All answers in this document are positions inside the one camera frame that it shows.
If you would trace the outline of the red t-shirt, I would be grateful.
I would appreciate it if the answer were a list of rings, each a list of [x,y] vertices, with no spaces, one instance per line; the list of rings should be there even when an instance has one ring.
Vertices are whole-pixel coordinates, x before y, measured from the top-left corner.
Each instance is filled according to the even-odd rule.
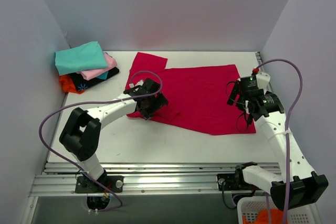
[[[151,118],[154,122],[178,126],[210,135],[255,134],[241,111],[227,104],[227,83],[239,78],[235,65],[170,68],[168,59],[139,52],[130,69],[127,83],[150,78],[162,82],[168,105]]]

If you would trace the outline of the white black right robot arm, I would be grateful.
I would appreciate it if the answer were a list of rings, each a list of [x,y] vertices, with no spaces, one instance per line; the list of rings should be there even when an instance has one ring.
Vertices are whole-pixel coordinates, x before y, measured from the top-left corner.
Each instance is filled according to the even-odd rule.
[[[271,196],[279,210],[314,204],[329,185],[318,175],[297,144],[278,96],[267,91],[270,76],[254,74],[234,81],[227,103],[241,110],[247,125],[255,124],[265,134],[280,168],[280,175],[248,162],[236,166],[233,182],[244,189],[249,185]]]

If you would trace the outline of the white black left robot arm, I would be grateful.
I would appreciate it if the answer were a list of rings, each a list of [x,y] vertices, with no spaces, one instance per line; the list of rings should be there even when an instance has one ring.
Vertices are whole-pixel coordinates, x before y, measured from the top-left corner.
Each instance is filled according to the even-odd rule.
[[[145,120],[152,118],[156,111],[168,105],[161,87],[147,78],[107,104],[87,110],[75,108],[71,112],[59,141],[89,175],[87,186],[92,191],[100,192],[106,185],[106,171],[96,155],[101,130],[134,112],[139,112]]]

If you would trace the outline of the teal folded t-shirt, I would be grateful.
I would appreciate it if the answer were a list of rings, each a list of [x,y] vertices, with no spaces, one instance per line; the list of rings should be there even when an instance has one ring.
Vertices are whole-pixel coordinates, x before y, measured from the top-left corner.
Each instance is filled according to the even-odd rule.
[[[97,41],[81,46],[56,51],[55,66],[60,76],[108,66],[104,53]]]

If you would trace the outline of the orange folded t-shirt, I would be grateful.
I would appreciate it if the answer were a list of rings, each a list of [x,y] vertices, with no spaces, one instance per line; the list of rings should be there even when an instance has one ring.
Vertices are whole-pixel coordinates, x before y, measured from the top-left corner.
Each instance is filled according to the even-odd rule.
[[[63,75],[59,77],[59,83],[61,85],[61,89],[64,93],[77,93],[82,94],[84,90],[77,91],[75,85],[69,74]]]

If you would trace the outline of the white plastic laundry basket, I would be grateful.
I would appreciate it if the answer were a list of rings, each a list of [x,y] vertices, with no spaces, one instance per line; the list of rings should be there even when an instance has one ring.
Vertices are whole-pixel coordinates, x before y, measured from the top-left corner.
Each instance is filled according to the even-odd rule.
[[[253,196],[241,199],[237,204],[238,222],[243,223],[243,217],[254,223],[260,211],[266,210],[266,196]],[[288,223],[321,223],[315,204],[310,204],[287,212]]]

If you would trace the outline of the orange t-shirt in basket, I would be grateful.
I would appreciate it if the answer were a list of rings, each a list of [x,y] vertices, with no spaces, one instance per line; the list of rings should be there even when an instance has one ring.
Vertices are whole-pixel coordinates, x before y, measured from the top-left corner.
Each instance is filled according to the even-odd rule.
[[[278,224],[278,223],[282,223],[282,218],[283,218],[283,212],[278,209],[270,209],[271,222],[269,222],[267,209],[261,210],[256,214],[242,215],[243,223]]]

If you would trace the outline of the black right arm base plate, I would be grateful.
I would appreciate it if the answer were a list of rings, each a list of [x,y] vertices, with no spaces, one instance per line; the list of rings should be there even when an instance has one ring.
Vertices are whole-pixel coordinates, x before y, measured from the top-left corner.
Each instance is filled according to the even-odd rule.
[[[219,173],[216,175],[218,190],[259,190],[258,187],[243,182],[239,182],[233,173]]]

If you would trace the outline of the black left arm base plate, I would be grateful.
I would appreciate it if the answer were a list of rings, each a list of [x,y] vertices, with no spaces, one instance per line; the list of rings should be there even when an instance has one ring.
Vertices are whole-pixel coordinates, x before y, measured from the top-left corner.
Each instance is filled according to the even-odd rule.
[[[109,188],[114,193],[123,191],[123,176],[103,174],[97,181]],[[75,193],[77,194],[93,194],[103,193],[106,190],[101,186],[88,179],[86,176],[79,176],[76,181]]]

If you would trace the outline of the aluminium frame rails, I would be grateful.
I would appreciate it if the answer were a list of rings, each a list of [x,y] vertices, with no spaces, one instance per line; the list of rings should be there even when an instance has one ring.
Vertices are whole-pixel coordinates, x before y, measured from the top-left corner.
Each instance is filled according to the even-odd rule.
[[[109,100],[122,92],[136,51],[109,51],[116,58],[121,73],[114,80],[86,91],[66,95],[64,104]],[[241,76],[247,76],[262,63],[259,52],[221,51],[144,51],[167,58],[168,68],[236,65]],[[112,175],[124,177],[123,196],[209,195],[219,194],[216,175],[233,173],[238,163],[254,161],[280,175],[279,162],[259,125],[252,135],[212,136],[183,128],[129,119],[117,119],[102,132],[98,159]],[[75,194],[76,167],[49,154],[42,175],[36,175],[30,197],[84,197]]]

